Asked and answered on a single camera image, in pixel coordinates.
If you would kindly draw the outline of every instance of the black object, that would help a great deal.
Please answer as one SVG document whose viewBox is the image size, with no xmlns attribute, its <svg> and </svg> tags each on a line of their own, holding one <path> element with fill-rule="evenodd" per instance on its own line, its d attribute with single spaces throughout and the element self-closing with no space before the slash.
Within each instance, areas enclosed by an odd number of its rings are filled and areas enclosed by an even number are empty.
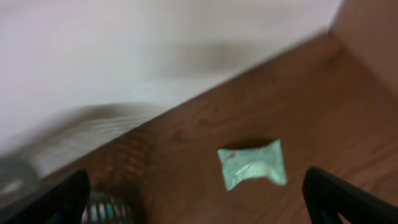
<svg viewBox="0 0 398 224">
<path fill-rule="evenodd" d="M 81 223 L 81 214 L 90 197 L 86 171 L 46 186 L 0 210 L 0 223 Z"/>
<path fill-rule="evenodd" d="M 338 214 L 351 223 L 398 223 L 398 208 L 320 169 L 311 167 L 303 194 L 314 224 L 342 224 Z"/>
</svg>

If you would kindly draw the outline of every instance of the wall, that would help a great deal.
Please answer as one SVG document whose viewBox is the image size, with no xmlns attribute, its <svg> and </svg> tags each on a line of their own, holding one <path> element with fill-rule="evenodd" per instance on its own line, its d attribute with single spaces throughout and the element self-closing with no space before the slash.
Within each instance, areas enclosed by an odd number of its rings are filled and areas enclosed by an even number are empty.
<svg viewBox="0 0 398 224">
<path fill-rule="evenodd" d="M 46 174 L 326 30 L 339 2 L 3 0 L 0 154 Z"/>
<path fill-rule="evenodd" d="M 398 1 L 346 0 L 333 32 L 398 95 Z"/>
</svg>

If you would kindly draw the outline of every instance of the blurry gray object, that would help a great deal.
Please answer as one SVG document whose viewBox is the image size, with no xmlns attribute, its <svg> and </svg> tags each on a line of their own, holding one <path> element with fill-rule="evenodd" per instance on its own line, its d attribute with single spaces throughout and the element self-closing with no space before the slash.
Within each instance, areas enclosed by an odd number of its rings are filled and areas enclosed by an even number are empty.
<svg viewBox="0 0 398 224">
<path fill-rule="evenodd" d="M 39 176 L 30 164 L 10 157 L 0 159 L 0 208 L 39 187 Z"/>
</svg>

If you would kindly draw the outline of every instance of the green paper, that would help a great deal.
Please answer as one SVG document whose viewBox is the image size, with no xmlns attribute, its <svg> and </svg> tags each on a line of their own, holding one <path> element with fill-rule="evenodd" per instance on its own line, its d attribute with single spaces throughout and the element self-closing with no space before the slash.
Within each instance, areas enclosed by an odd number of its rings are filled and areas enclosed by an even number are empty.
<svg viewBox="0 0 398 224">
<path fill-rule="evenodd" d="M 253 149 L 219 149 L 218 156 L 223 164 L 227 190 L 243 180 L 259 177 L 281 186 L 287 183 L 280 140 Z"/>
</svg>

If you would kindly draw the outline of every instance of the wooden floor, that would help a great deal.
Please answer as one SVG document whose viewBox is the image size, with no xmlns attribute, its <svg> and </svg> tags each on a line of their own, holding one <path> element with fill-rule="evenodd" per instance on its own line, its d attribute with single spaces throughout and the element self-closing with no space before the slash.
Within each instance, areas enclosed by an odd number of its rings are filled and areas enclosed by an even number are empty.
<svg viewBox="0 0 398 224">
<path fill-rule="evenodd" d="M 287 186 L 257 179 L 226 192 L 217 149 L 279 138 Z M 149 223 L 309 223 L 301 193 L 308 166 L 398 205 L 397 101 L 329 35 L 172 109 L 47 180 L 83 167 L 95 188 L 129 202 L 138 187 Z"/>
</svg>

